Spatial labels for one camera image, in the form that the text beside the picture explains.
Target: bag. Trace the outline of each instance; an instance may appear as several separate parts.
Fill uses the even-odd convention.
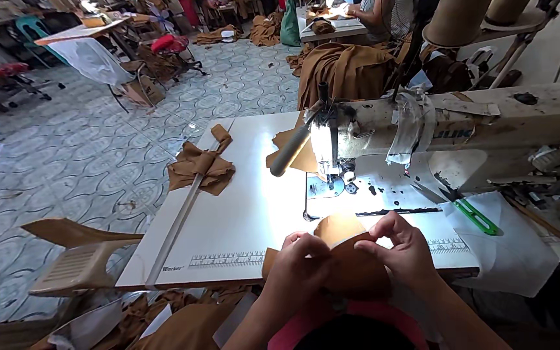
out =
[[[286,1],[286,12],[282,18],[282,28],[280,29],[280,42],[289,46],[300,46],[298,13],[295,9],[294,0]]]

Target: green handle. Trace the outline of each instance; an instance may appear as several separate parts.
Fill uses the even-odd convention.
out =
[[[496,234],[498,234],[498,227],[496,225],[494,225],[494,223],[492,221],[490,221],[490,219],[486,218],[485,215],[481,214],[481,212],[476,210],[475,207],[473,207],[465,199],[462,198],[462,199],[459,199],[458,201],[454,201],[453,205],[455,205],[455,207],[457,207],[457,209],[459,209],[465,216],[467,216],[468,219],[471,219],[471,221],[481,231],[483,231],[483,233],[485,233],[487,235],[490,235],[490,236],[495,236]],[[488,227],[486,227],[483,224],[483,222],[480,222],[477,219],[477,217],[479,219],[481,219],[483,222],[485,222]]]

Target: cardboard tube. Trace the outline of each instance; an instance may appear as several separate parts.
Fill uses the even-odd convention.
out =
[[[515,24],[530,0],[492,0],[485,21],[494,26]]]
[[[470,44],[479,35],[490,0],[440,0],[424,36],[443,47]]]

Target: person's left hand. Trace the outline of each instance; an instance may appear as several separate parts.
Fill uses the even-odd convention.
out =
[[[321,288],[332,265],[325,242],[294,232],[284,239],[258,301],[270,318],[284,324]]]

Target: tiled floor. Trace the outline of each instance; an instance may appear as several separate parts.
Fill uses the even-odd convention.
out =
[[[91,227],[144,232],[167,194],[166,164],[184,140],[197,142],[215,118],[294,111],[299,78],[285,57],[300,48],[190,45],[210,76],[189,72],[155,110],[125,103],[107,87],[68,67],[34,76],[66,84],[44,88],[53,100],[26,93],[0,113],[0,322],[50,318],[58,298],[27,290],[63,248],[19,228],[43,217],[67,217]],[[118,274],[134,247],[112,255]]]

